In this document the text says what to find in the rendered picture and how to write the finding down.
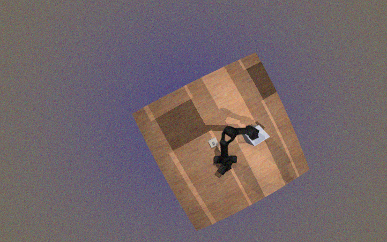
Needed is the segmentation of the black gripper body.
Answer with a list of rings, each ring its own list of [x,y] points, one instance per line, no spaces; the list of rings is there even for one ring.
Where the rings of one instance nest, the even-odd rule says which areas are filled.
[[[237,157],[236,156],[230,156],[231,158],[233,158],[233,163],[237,163]],[[230,158],[229,157],[229,158]],[[219,163],[219,156],[214,156],[214,163]]]

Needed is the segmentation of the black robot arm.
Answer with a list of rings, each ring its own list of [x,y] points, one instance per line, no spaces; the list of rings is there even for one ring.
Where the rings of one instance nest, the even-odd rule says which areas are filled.
[[[220,150],[221,150],[221,156],[219,157],[219,164],[221,167],[218,169],[218,173],[221,173],[222,175],[225,174],[227,170],[232,169],[231,165],[233,163],[233,158],[228,157],[228,145],[231,143],[234,138],[239,134],[247,134],[249,138],[253,141],[257,139],[259,130],[248,125],[245,128],[234,128],[231,126],[226,126],[221,134],[221,140],[220,140]],[[225,140],[225,134],[229,137],[231,137],[230,140]]]

